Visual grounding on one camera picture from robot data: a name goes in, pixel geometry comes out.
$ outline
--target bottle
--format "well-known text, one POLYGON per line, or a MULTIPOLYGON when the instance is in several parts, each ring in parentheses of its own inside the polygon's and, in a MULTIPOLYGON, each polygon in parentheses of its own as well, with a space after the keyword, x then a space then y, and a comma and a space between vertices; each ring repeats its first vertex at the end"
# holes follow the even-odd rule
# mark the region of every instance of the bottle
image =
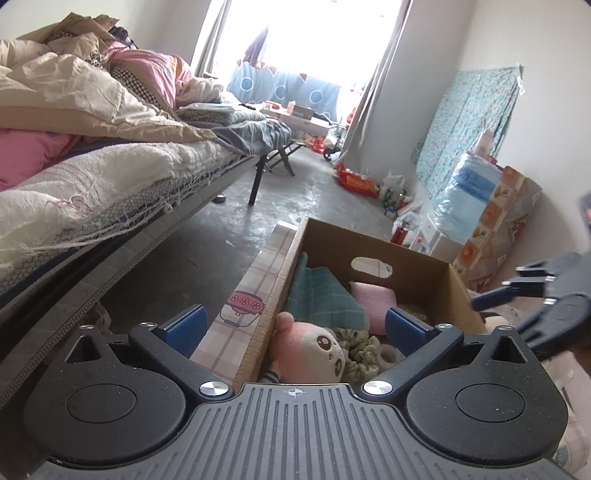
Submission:
POLYGON ((433 222, 462 245, 472 236, 501 171, 478 155, 464 153, 445 190, 433 201, 433 222))

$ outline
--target pink blanket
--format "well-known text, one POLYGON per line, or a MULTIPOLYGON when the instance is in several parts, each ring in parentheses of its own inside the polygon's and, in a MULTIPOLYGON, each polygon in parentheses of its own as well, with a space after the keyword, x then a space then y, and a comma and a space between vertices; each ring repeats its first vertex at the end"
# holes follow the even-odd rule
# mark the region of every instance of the pink blanket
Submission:
POLYGON ((0 192, 52 166, 79 135, 0 129, 0 192))

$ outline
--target red bag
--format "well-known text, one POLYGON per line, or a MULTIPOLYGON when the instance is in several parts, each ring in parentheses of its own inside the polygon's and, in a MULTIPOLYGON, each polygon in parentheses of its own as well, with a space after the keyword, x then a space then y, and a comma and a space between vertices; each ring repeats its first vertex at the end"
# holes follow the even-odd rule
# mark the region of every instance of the red bag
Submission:
POLYGON ((345 168, 342 163, 337 165, 336 174, 339 183, 350 192, 378 198, 378 188, 374 182, 345 168))

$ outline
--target box handle hole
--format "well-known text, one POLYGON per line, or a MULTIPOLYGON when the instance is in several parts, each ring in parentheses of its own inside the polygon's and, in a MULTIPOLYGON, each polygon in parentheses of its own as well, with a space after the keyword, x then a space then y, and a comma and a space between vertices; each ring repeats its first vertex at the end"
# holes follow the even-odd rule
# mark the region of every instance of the box handle hole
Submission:
POLYGON ((355 257, 351 261, 351 267, 358 272, 368 273, 378 278, 392 276, 392 266, 376 258, 355 257))

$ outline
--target patterned box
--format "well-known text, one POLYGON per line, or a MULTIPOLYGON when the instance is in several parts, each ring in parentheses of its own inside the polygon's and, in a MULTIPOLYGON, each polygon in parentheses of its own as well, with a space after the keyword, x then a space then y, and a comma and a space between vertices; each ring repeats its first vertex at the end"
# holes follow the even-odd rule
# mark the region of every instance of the patterned box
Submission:
POLYGON ((296 235, 297 227, 278 222, 220 314, 215 318, 191 360, 234 384, 238 369, 261 319, 269 295, 296 235))
POLYGON ((505 167, 470 239, 453 266, 466 287, 483 292, 506 260, 540 197, 541 188, 505 167))

